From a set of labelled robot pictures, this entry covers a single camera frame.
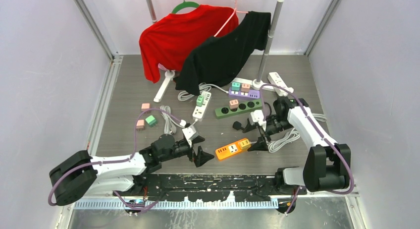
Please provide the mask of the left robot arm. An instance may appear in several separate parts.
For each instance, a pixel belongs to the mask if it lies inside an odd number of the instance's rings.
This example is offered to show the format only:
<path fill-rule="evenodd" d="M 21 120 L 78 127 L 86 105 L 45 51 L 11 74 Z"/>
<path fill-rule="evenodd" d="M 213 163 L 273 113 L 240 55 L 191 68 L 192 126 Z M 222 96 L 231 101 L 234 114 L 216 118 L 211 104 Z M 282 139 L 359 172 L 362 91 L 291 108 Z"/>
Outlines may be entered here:
<path fill-rule="evenodd" d="M 51 206 L 66 206 L 81 199 L 86 193 L 114 191 L 129 192 L 133 196 L 144 191 L 144 182 L 138 177 L 149 175 L 162 167 L 162 163 L 187 156 L 196 167 L 212 160 L 214 155 L 195 151 L 194 142 L 205 139 L 197 136 L 190 141 L 176 141 L 168 134 L 161 135 L 149 147 L 131 155 L 115 157 L 91 156 L 81 150 L 64 160 L 49 172 L 52 189 L 48 195 Z"/>

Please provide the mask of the orange power strip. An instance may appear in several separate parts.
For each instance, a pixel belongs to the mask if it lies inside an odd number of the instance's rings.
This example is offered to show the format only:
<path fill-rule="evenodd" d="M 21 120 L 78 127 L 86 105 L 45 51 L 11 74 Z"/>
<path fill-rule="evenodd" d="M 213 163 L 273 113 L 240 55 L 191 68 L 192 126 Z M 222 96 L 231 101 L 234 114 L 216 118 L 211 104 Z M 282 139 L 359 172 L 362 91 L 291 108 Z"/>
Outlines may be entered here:
<path fill-rule="evenodd" d="M 222 160 L 228 159 L 230 157 L 233 157 L 237 154 L 240 154 L 242 152 L 245 152 L 245 151 L 241 151 L 241 149 L 239 147 L 239 144 L 238 144 L 239 141 L 241 141 L 241 139 L 216 149 L 215 154 L 216 154 L 216 157 L 218 158 L 218 160 L 222 161 Z"/>

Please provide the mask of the yellow plug adapter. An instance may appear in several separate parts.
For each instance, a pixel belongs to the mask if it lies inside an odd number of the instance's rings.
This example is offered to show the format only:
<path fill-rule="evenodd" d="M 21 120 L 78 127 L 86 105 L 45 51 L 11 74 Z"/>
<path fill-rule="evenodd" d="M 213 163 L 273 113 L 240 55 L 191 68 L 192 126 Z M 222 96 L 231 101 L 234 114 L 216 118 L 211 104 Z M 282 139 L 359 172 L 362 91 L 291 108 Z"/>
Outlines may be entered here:
<path fill-rule="evenodd" d="M 241 151 L 247 151 L 252 145 L 251 142 L 247 138 L 242 139 L 241 141 L 239 141 L 238 144 Z"/>

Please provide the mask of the white power strip with USB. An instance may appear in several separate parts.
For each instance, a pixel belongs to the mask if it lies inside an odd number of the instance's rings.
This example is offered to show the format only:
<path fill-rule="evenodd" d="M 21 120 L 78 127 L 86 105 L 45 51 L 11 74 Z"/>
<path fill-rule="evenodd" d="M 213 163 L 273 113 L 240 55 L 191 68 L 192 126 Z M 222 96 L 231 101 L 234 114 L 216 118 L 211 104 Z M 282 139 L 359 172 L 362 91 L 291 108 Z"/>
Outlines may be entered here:
<path fill-rule="evenodd" d="M 294 92 L 294 89 L 288 87 L 277 72 L 269 72 L 267 78 L 270 84 L 282 87 L 282 89 L 274 88 L 278 96 L 284 97 L 288 95 L 288 92 Z"/>

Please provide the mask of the pink plug adapter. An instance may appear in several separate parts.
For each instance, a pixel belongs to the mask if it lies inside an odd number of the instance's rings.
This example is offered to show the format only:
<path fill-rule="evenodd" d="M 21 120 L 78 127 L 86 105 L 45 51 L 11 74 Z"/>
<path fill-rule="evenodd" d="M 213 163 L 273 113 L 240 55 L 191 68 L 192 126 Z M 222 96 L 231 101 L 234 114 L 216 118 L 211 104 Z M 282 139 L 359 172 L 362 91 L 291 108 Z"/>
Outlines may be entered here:
<path fill-rule="evenodd" d="M 150 103 L 142 103 L 141 104 L 141 112 L 143 114 L 149 114 L 151 112 L 150 111 L 150 108 L 151 108 L 151 104 Z"/>
<path fill-rule="evenodd" d="M 136 130 L 137 131 L 142 131 L 145 129 L 145 120 L 144 119 L 140 119 L 136 122 Z"/>

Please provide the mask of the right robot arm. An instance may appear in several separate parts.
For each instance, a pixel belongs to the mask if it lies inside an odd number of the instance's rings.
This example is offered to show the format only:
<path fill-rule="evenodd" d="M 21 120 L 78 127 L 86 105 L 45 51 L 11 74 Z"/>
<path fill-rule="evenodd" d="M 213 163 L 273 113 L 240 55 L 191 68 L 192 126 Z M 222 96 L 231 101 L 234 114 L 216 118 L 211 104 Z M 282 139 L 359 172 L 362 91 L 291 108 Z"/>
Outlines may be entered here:
<path fill-rule="evenodd" d="M 275 114 L 266 117 L 263 110 L 252 111 L 246 131 L 258 129 L 260 137 L 249 151 L 267 151 L 271 136 L 290 128 L 295 129 L 306 147 L 308 156 L 303 167 L 279 168 L 275 176 L 276 191 L 286 195 L 294 186 L 302 186 L 311 192 L 352 191 L 351 150 L 347 144 L 339 144 L 320 126 L 307 102 L 302 99 L 278 97 L 274 101 Z"/>

